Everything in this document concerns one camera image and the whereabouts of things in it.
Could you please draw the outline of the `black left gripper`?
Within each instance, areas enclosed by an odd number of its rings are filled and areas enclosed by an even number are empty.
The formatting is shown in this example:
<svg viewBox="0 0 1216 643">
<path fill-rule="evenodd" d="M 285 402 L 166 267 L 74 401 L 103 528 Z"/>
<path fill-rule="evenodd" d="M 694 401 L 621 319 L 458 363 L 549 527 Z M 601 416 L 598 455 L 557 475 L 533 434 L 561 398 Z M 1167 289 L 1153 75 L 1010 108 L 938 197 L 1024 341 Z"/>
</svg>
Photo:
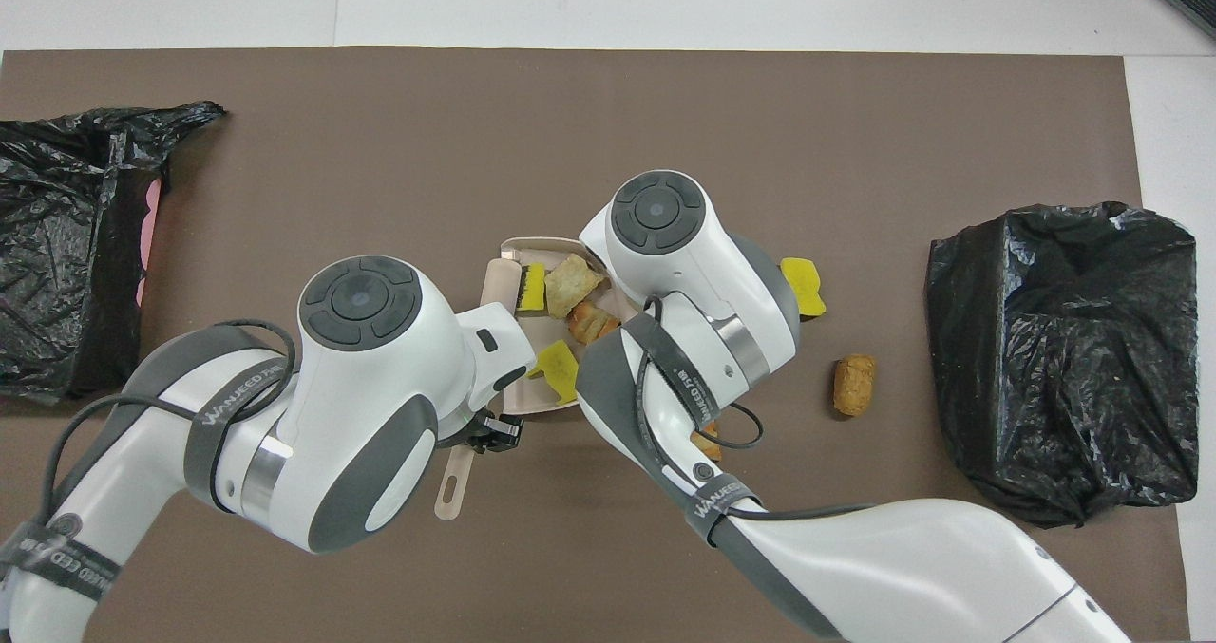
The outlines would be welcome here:
<svg viewBox="0 0 1216 643">
<path fill-rule="evenodd" d="M 524 421 L 517 414 L 489 414 L 474 417 L 446 438 L 446 447 L 469 445 L 475 455 L 505 452 L 520 442 Z"/>
</svg>

